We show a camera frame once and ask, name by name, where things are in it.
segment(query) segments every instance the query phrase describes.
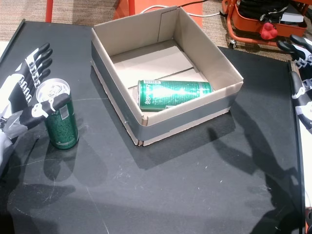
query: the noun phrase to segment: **standing can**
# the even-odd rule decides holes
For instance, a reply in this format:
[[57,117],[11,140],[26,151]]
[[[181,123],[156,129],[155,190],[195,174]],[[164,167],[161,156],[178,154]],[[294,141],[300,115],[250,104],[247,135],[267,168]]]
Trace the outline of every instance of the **standing can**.
[[47,101],[64,93],[70,96],[68,103],[49,115],[45,121],[50,142],[61,150],[72,148],[79,139],[69,85],[62,79],[53,78],[43,82],[36,91],[38,102]]
[[143,111],[161,111],[212,91],[209,82],[139,80],[137,101]]

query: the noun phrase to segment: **aluminum can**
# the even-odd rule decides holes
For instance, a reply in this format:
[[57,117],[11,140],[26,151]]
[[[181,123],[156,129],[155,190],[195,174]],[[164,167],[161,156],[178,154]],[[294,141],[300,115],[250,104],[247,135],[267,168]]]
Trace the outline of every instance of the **aluminum can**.
[[138,105],[143,111],[161,111],[213,91],[209,82],[139,80]]
[[49,115],[45,121],[45,126],[52,145],[58,149],[66,150],[72,148],[79,139],[68,83],[58,78],[48,79],[38,87],[36,98],[38,102],[43,102],[63,93],[68,94],[70,100],[59,110]]

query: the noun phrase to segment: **gray tape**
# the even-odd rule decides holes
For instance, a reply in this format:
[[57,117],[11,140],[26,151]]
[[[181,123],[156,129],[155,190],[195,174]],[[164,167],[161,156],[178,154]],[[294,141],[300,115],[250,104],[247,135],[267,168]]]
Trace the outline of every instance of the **gray tape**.
[[126,119],[127,124],[129,125],[131,131],[133,132],[134,136],[138,140],[141,140],[141,141],[150,140],[154,137],[168,133],[172,129],[180,127],[184,124],[187,124],[189,122],[211,115],[215,112],[229,108],[237,96],[237,93],[236,93],[236,94],[224,97],[222,99],[219,99],[217,101],[208,103],[201,107],[198,107],[194,110],[190,110],[188,112],[182,113],[178,116],[166,119],[160,123],[157,123],[151,126],[143,126],[136,120],[136,118],[132,114],[129,106],[127,105],[126,101],[123,99],[121,93],[119,92],[119,89],[117,88],[111,75],[107,71],[93,43],[91,47],[92,47],[92,59],[95,65],[97,66],[97,69],[101,73],[105,81],[105,84],[110,90],[110,93],[112,94],[120,111],[122,112],[122,115]]

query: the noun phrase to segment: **black table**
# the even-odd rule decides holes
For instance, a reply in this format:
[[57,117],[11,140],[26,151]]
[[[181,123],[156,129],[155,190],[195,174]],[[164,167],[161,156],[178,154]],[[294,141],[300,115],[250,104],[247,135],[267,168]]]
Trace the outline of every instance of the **black table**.
[[1,80],[34,48],[72,90],[80,140],[61,151],[44,124],[15,144],[1,182],[1,233],[300,233],[303,186],[285,62],[221,48],[245,78],[230,113],[135,146],[90,65],[90,27],[26,22]]

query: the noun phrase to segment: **cardboard box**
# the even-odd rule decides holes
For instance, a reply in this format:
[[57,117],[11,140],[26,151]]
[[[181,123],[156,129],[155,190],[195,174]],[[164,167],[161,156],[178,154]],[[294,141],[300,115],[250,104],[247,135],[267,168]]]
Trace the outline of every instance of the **cardboard box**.
[[[222,52],[177,7],[94,26],[91,63],[136,145],[228,112],[243,84]],[[140,79],[208,81],[214,92],[160,112],[142,112],[137,104]]]

